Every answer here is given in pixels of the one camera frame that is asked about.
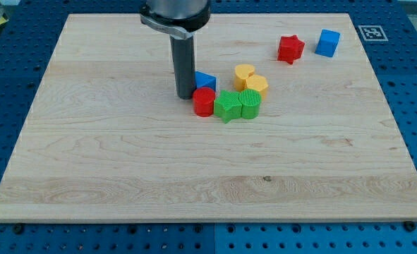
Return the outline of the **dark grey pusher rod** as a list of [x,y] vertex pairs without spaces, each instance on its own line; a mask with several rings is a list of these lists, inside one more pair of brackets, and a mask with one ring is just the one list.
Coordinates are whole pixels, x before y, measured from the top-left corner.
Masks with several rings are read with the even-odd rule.
[[181,99],[191,99],[196,89],[193,37],[186,40],[170,36],[176,93]]

